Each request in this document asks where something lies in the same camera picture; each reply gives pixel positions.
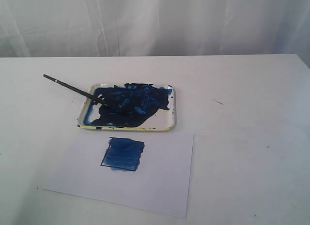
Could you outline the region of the white paper with drawn square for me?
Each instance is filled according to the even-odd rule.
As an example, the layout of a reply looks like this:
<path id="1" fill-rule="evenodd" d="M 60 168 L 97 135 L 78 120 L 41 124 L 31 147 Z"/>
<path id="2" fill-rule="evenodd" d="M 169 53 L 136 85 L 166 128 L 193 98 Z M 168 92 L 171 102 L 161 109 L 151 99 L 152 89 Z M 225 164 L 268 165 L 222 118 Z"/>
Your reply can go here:
<path id="1" fill-rule="evenodd" d="M 111 137 L 145 144 L 137 170 L 102 166 Z M 185 218 L 193 139 L 193 134 L 181 132 L 81 130 L 60 156 L 45 188 Z"/>

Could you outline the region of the black paintbrush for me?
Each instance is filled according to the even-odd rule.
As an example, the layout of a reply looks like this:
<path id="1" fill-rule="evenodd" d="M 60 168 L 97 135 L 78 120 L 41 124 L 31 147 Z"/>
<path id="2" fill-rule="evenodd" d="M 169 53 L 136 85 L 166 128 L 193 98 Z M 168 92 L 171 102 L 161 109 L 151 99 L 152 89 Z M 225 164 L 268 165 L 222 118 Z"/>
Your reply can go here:
<path id="1" fill-rule="evenodd" d="M 50 80 L 50 81 L 53 81 L 53 82 L 55 82 L 55 83 L 61 85 L 61 86 L 65 87 L 65 88 L 67 88 L 67 89 L 70 89 L 70 90 L 72 90 L 72 91 L 74 91 L 74 92 L 76 92 L 76 93 L 78 93 L 78 94 L 80 94 L 80 95 L 83 95 L 83 96 L 85 96 L 86 98 L 89 98 L 89 99 L 91 99 L 91 100 L 93 100 L 93 101 L 95 101 L 95 102 L 97 102 L 97 103 L 99 103 L 99 104 L 102 104 L 102 105 L 104 105 L 104 106 L 107 106 L 107 107 L 109 107 L 109 108 L 112 108 L 113 110 L 117 111 L 117 112 L 120 113 L 120 114 L 124 114 L 124 115 L 127 114 L 124 110 L 122 110 L 122 109 L 120 109 L 120 108 L 118 108 L 118 107 L 116 107 L 116 106 L 114 106 L 114 105 L 112 105 L 112 104 L 107 103 L 105 100 L 100 99 L 100 98 L 98 98 L 98 97 L 95 97 L 95 96 L 92 95 L 92 94 L 89 94 L 89 93 L 87 93 L 87 92 L 85 92 L 85 91 L 82 91 L 82 90 L 80 90 L 80 89 L 78 89 L 78 88 L 76 88 L 76 87 L 73 87 L 73 86 L 71 86 L 71 85 L 69 85 L 69 84 L 67 84 L 67 83 L 64 83 L 64 82 L 62 82 L 62 81 L 60 81 L 60 80 L 58 80 L 58 79 L 55 79 L 55 78 L 53 78 L 53 77 L 51 77 L 51 76 L 49 76 L 49 75 L 43 74 L 43 77 L 46 78 L 46 79 L 48 79 L 48 80 Z"/>

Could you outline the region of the white backdrop curtain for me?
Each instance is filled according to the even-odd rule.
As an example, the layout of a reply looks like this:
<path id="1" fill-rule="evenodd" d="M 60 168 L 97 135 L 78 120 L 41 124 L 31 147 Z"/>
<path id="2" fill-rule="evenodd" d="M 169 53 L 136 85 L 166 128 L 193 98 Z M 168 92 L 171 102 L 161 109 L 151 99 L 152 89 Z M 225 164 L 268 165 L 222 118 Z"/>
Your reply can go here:
<path id="1" fill-rule="evenodd" d="M 294 53 L 310 0 L 0 0 L 2 57 Z"/>

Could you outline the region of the white tray with blue paint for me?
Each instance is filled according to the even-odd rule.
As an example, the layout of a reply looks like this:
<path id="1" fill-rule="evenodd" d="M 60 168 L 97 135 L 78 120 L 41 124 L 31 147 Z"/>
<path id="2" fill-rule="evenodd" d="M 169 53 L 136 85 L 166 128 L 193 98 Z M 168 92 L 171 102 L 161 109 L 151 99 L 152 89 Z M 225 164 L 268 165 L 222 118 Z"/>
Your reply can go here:
<path id="1" fill-rule="evenodd" d="M 96 84 L 86 99 L 78 127 L 94 130 L 167 131 L 175 125 L 175 90 L 147 83 Z"/>

